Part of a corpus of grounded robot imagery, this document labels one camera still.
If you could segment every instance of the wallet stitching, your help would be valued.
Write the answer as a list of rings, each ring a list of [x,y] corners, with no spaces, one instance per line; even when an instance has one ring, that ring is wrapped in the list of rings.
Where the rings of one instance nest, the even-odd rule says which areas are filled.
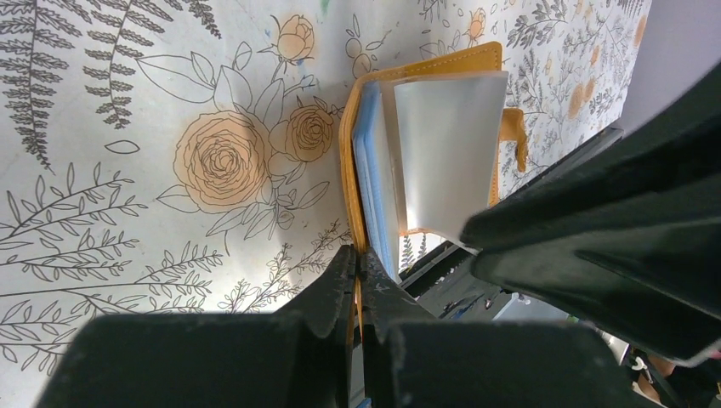
[[[389,72],[389,73],[383,74],[383,75],[381,75],[381,76],[376,76],[375,78],[373,78],[373,80],[377,80],[377,79],[385,78],[385,77],[391,77],[391,76],[394,76],[394,75],[400,75],[400,74],[403,74],[403,73],[411,73],[411,72],[417,72],[417,71],[424,71],[424,70],[428,70],[428,69],[430,69],[430,68],[435,68],[436,66],[441,66],[441,65],[445,65],[445,64],[450,64],[451,62],[456,62],[456,61],[464,60],[464,59],[466,59],[466,58],[468,58],[468,57],[472,57],[472,56],[474,56],[474,55],[478,55],[478,54],[481,54],[481,53],[488,53],[488,52],[494,53],[494,55],[493,55],[493,56],[494,56],[493,64],[494,64],[494,66],[498,67],[498,53],[496,52],[496,50],[495,50],[495,49],[480,49],[480,50],[478,50],[478,51],[476,51],[476,52],[474,52],[474,53],[466,54],[466,55],[461,56],[461,57],[451,58],[451,59],[449,59],[449,60],[447,59],[447,60],[445,60],[445,61],[437,62],[437,63],[431,64],[431,65],[424,65],[424,66],[422,66],[422,67],[414,68],[414,69],[409,70],[409,71],[403,71],[402,69],[399,69],[399,70],[396,71],[396,72]]]

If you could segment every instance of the black plastic part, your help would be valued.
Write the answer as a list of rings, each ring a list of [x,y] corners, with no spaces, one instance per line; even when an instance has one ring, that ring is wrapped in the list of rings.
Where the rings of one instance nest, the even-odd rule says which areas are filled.
[[[356,276],[375,408],[632,404],[620,367],[591,329],[437,320],[386,275],[373,251],[357,258],[343,246],[274,314],[91,322],[38,406],[348,406]]]
[[[348,405],[355,250],[274,314],[118,315],[75,338],[38,407]]]
[[[374,408],[632,406],[611,351],[584,326],[401,322],[383,351],[393,392]]]
[[[638,132],[472,217],[474,275],[686,365],[721,339],[721,68]]]

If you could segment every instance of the orange rose illustration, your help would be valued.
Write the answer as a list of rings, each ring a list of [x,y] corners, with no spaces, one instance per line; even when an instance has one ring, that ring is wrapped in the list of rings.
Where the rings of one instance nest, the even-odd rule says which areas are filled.
[[[188,196],[206,213],[254,200],[268,179],[268,129],[254,115],[200,115],[183,133],[173,168]]]
[[[301,106],[270,132],[270,144],[297,162],[318,160],[331,148],[333,119],[318,105]]]
[[[576,119],[576,116],[578,116],[578,113],[581,111],[581,106],[583,105],[583,92],[583,85],[580,83],[573,89],[573,93],[571,94],[571,103],[568,107],[569,119]]]
[[[593,90],[596,88],[596,78],[592,76],[586,84],[586,89],[583,90],[583,101],[588,102],[593,97]]]
[[[477,40],[480,38],[480,36],[483,35],[483,30],[485,29],[485,10],[482,8],[478,8],[475,10],[475,13],[471,14],[471,25],[468,26],[468,31],[466,31],[466,34],[471,38],[471,40]]]
[[[551,73],[551,68],[554,67],[554,61],[551,59],[551,54],[548,55],[548,58],[546,59],[546,68],[543,70],[546,72],[546,75]]]
[[[596,65],[596,61],[599,60],[600,52],[601,52],[601,47],[599,45],[593,47],[593,54],[591,54],[591,66]]]
[[[310,21],[295,14],[281,28],[278,35],[278,54],[288,61],[308,58],[313,50],[315,36]]]
[[[639,26],[636,27],[636,36],[633,38],[634,47],[641,45],[641,40],[644,38],[644,31],[646,31],[646,16],[641,17]]]

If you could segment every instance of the yellow leather wallet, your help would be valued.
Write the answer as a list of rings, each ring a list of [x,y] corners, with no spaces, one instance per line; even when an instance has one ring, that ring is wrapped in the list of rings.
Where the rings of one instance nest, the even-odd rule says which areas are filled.
[[[382,71],[366,74],[358,80],[350,90],[348,102],[345,105],[338,131],[340,146],[341,179],[343,180],[343,195],[350,225],[350,233],[355,248],[363,253],[368,248],[368,236],[363,217],[363,206],[358,186],[358,174],[355,168],[353,152],[353,129],[361,102],[363,85],[371,81],[393,81],[406,77],[438,76],[445,74],[460,74],[476,71],[500,71],[502,61],[502,46],[499,42],[488,42],[477,47],[468,48],[453,54],[443,55],[414,64],[404,65]],[[514,141],[517,143],[516,160],[519,171],[525,171],[527,157],[527,137],[523,125],[523,111],[515,108],[503,110],[501,120],[500,141]],[[498,195],[498,151],[496,152],[496,166],[494,167],[489,194],[489,205],[493,206],[499,201]]]

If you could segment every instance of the floral tablecloth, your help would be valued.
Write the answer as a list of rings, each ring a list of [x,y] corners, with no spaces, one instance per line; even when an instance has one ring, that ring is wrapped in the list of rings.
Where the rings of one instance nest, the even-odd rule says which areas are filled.
[[[0,405],[31,405],[96,316],[270,311],[317,277],[349,241],[355,78],[502,43],[530,136],[526,173],[502,147],[505,196],[619,117],[649,7],[0,0]]]

